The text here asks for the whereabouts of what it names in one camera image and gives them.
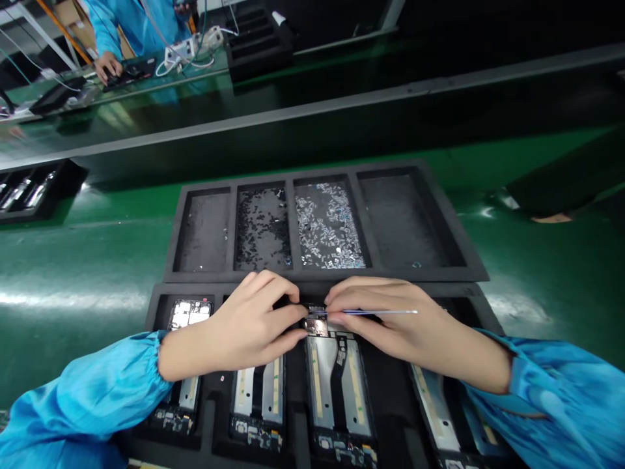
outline cuff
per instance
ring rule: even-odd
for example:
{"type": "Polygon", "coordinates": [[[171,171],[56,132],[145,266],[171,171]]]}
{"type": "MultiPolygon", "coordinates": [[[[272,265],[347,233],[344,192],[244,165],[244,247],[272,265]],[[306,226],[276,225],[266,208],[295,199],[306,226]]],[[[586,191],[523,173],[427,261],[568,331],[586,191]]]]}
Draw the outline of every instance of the cuff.
{"type": "Polygon", "coordinates": [[[510,387],[507,394],[492,394],[476,389],[466,383],[465,386],[471,393],[479,396],[483,401],[507,412],[532,417],[536,417],[537,414],[543,414],[543,410],[535,405],[532,393],[537,388],[553,389],[554,379],[505,337],[499,337],[483,329],[476,330],[496,340],[514,354],[510,387]]]}

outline wrist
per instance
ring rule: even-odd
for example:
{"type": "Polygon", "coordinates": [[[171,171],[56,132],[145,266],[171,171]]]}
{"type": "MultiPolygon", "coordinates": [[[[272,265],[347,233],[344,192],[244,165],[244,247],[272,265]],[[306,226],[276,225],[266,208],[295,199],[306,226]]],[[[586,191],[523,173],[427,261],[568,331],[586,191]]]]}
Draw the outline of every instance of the wrist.
{"type": "Polygon", "coordinates": [[[468,328],[465,353],[456,378],[479,390],[506,394],[512,377],[512,355],[494,339],[468,328]]]}
{"type": "Polygon", "coordinates": [[[210,319],[169,332],[161,341],[158,371],[165,381],[175,382],[217,371],[209,350],[210,319]]]}

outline foam tray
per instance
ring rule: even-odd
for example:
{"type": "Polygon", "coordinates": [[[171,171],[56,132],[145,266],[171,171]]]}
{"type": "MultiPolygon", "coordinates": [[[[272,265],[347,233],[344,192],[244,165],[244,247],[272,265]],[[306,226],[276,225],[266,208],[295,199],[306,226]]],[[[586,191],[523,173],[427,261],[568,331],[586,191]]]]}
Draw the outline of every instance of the foam tray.
{"type": "MultiPolygon", "coordinates": [[[[237,284],[179,283],[154,287],[145,323],[146,330],[167,326],[171,306],[179,298],[208,298],[219,309],[237,284]]],[[[298,284],[302,301],[322,301],[332,283],[298,284]]],[[[426,283],[420,286],[462,322],[497,334],[503,331],[481,290],[470,283],[426,283]]],[[[379,467],[435,468],[434,449],[411,382],[406,362],[385,355],[360,340],[365,380],[378,440],[379,467]]],[[[335,463],[311,459],[303,343],[286,355],[286,440],[283,452],[273,455],[235,442],[228,435],[234,373],[217,372],[201,378],[197,433],[188,441],[157,441],[136,430],[115,437],[122,452],[139,461],[166,468],[296,468],[340,469],[335,463]]],[[[457,429],[460,425],[454,421],[457,429]]],[[[484,461],[491,468],[524,467],[512,456],[484,461]]]]}
{"type": "Polygon", "coordinates": [[[165,281],[237,282],[264,268],[293,281],[488,280],[422,160],[184,186],[165,281]]]}
{"type": "Polygon", "coordinates": [[[50,218],[60,199],[75,195],[82,185],[87,170],[70,160],[21,166],[0,173],[0,205],[25,180],[31,183],[6,209],[0,210],[0,224],[36,221],[50,218]],[[54,172],[38,202],[27,207],[28,200],[54,172]]]}

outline workstation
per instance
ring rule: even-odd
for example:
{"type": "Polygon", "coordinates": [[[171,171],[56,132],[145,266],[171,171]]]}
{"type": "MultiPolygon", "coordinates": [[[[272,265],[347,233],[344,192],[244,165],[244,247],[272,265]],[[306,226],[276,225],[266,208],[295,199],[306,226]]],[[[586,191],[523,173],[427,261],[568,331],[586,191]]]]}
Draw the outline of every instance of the workstation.
{"type": "MultiPolygon", "coordinates": [[[[163,48],[125,59],[141,73],[106,92],[93,66],[77,67],[57,78],[85,77],[97,91],[84,106],[0,122],[0,324],[10,337],[0,408],[127,335],[202,322],[248,272],[269,268],[299,287],[309,336],[266,366],[178,382],[114,436],[131,464],[526,467],[457,381],[341,335],[317,312],[351,275],[400,278],[466,325],[564,339],[622,368],[610,345],[622,323],[611,312],[622,300],[622,233],[604,222],[605,204],[588,202],[618,184],[578,184],[581,203],[556,203],[538,192],[553,173],[532,178],[552,164],[571,179],[570,164],[620,168],[622,33],[604,21],[580,38],[588,24],[574,18],[545,41],[549,12],[526,35],[526,23],[497,24],[510,12],[485,6],[481,22],[460,10],[447,18],[455,29],[445,38],[423,20],[442,13],[409,2],[336,16],[330,3],[202,3],[197,59],[209,67],[176,64],[157,77],[169,68],[163,48]],[[255,34],[245,25],[258,16],[246,15],[259,8],[272,31],[282,27],[274,11],[286,19],[288,57],[237,75],[239,36],[202,41],[204,24],[255,34]],[[501,202],[503,186],[517,210],[501,202]],[[531,221],[582,206],[571,223],[531,221]],[[324,238],[328,229],[338,237],[324,238]]],[[[18,107],[58,86],[37,81],[7,97],[18,107]]]]}

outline green floor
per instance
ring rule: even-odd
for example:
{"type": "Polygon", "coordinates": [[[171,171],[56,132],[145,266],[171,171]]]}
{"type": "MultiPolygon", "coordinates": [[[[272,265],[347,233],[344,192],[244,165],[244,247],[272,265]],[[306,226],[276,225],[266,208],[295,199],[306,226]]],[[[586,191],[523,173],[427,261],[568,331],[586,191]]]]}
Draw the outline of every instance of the green floor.
{"type": "MultiPolygon", "coordinates": [[[[506,332],[569,340],[625,368],[621,234],[592,210],[573,223],[540,225],[484,195],[601,133],[560,135],[558,145],[525,140],[420,156],[486,264],[492,280],[481,286],[506,332]],[[507,163],[484,163],[502,151],[507,163]],[[471,165],[480,157],[482,173],[471,165]]],[[[0,227],[0,408],[57,377],[71,359],[143,329],[179,193],[180,184],[113,193],[84,187],[50,221],[0,227]]]]}

